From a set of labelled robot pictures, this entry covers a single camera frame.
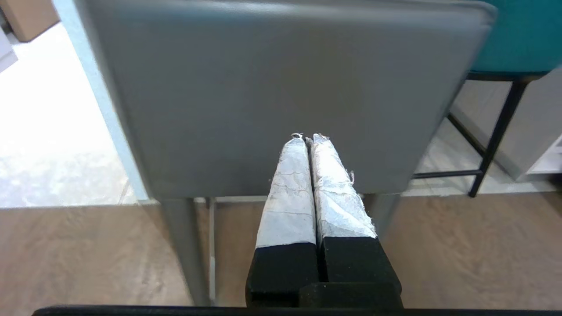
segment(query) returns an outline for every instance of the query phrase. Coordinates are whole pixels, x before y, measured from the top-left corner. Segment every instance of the gray chair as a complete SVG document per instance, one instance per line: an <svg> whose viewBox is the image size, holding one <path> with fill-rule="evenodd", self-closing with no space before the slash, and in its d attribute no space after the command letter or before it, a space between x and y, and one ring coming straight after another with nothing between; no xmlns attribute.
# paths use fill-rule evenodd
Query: gray chair
<svg viewBox="0 0 562 316"><path fill-rule="evenodd" d="M383 234L495 18L474 1L77 4L196 305L194 197L267 195L287 137L321 132Z"/></svg>

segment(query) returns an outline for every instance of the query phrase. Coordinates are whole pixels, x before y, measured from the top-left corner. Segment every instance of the teal chair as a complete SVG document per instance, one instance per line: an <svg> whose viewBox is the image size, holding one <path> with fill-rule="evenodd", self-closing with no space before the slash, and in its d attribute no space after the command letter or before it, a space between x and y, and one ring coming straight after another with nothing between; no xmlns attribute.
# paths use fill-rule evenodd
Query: teal chair
<svg viewBox="0 0 562 316"><path fill-rule="evenodd" d="M511 82L488 146L449 113L447 118L482 156L477 170L417 173L415 179L475 175L475 197L527 85L562 64L562 0L484 0L497 7L491 34L467 79Z"/></svg>

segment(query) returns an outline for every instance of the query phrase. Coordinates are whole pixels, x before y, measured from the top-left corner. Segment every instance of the chair backrest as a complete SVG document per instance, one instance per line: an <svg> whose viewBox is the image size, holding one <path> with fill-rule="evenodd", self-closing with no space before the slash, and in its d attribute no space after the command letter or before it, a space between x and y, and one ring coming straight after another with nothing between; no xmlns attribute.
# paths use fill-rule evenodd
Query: chair backrest
<svg viewBox="0 0 562 316"><path fill-rule="evenodd" d="M562 64L561 0L484 0L497 20L472 70L521 73Z"/></svg>
<svg viewBox="0 0 562 316"><path fill-rule="evenodd" d="M476 1L78 1L147 188L267 195L288 135L406 189L490 32Z"/></svg>

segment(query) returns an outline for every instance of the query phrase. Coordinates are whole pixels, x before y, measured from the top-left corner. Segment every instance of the chair leg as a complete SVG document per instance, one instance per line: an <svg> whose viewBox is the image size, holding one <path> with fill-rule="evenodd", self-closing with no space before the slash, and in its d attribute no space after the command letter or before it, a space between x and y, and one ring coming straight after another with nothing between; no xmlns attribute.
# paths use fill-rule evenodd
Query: chair leg
<svg viewBox="0 0 562 316"><path fill-rule="evenodd" d="M504 103L504 107L501 109L500 116L496 121L496 126L493 129L492 135L490 136L490 141L488 142L488 146L484 155L482 156L482 162L480 163L480 171L482 173L476 176L474 183L472 184L472 188L468 195L470 197L475 197L480 189L480 185L486 176L486 172L490 168L490 165L493 162L493 157L496 154L498 147L500 146L501 140L504 137L505 131L511 122L511 118L517 109L517 105L521 101L521 97L525 92L525 89L529 83L528 82L513 82L511 84L511 89L509 90L509 94Z"/></svg>

